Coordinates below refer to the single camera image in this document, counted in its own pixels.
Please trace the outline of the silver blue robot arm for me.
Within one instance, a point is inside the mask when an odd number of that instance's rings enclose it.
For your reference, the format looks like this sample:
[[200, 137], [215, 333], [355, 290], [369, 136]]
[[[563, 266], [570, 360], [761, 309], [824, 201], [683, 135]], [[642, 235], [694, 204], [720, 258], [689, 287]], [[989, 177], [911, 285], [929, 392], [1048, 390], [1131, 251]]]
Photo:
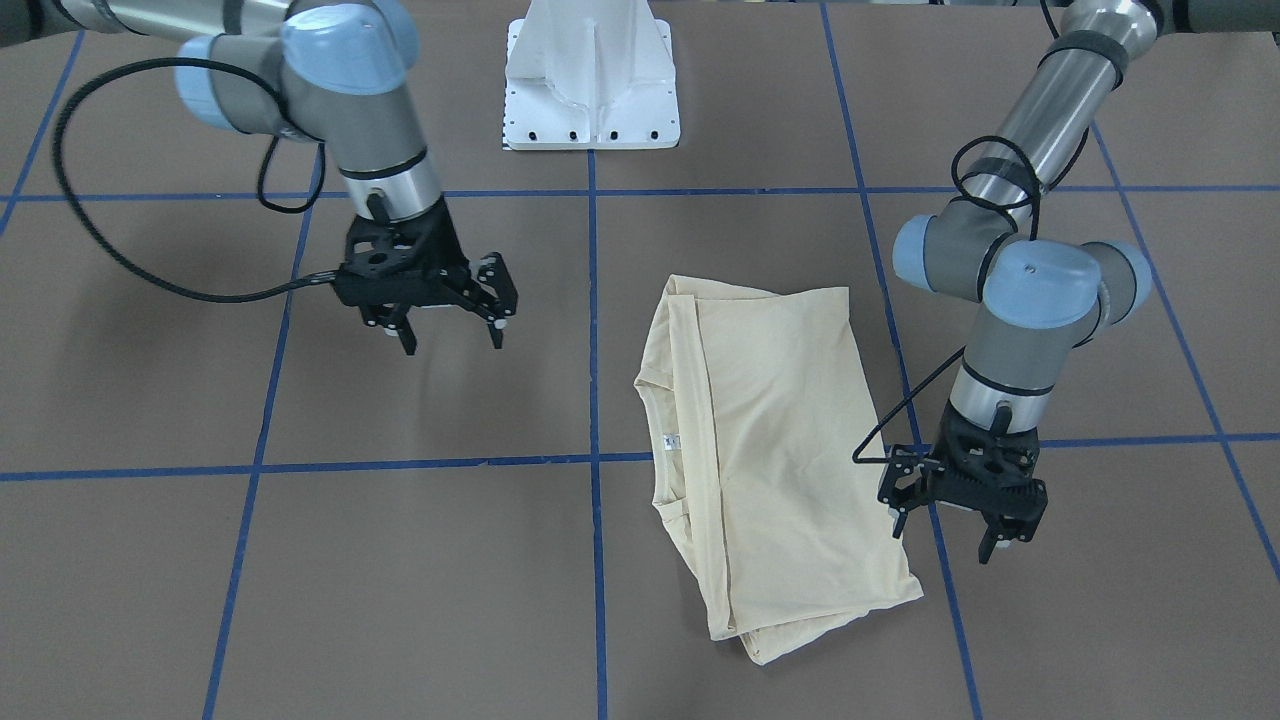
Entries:
[[[87, 234], [118, 265], [166, 292], [206, 304], [250, 304], [329, 286], [367, 327], [413, 355], [416, 307], [479, 316], [500, 348], [518, 291], [498, 252], [472, 263], [461, 249], [407, 73], [419, 32], [398, 1], [5, 1], [3, 45], [72, 31], [169, 38], [172, 56], [133, 61], [81, 86], [59, 111], [51, 141], [56, 182]], [[343, 258], [319, 272], [251, 293], [205, 293], [145, 270], [92, 223], [70, 187], [65, 135], [95, 91], [170, 68], [175, 91], [201, 122], [241, 135], [312, 143], [355, 205]]]
[[895, 445], [878, 500], [900, 536], [909, 512], [947, 503], [980, 514], [979, 562], [1032, 541], [1048, 506], [1036, 475], [1038, 429], [1068, 355], [1128, 320], [1149, 297], [1143, 252], [1119, 241], [1043, 234], [1042, 205], [1069, 174], [1105, 100], [1170, 35], [1276, 32], [1275, 1], [1074, 1], [992, 135], [960, 149], [954, 197], [906, 222], [896, 275], [978, 306], [931, 451]]

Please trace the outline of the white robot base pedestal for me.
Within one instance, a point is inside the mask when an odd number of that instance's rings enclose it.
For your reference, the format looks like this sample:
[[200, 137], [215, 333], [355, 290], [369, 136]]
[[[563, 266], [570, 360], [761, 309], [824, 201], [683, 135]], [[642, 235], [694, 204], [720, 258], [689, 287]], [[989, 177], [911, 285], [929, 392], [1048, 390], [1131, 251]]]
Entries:
[[532, 1], [506, 32], [504, 100], [508, 150], [673, 149], [671, 26], [648, 1]]

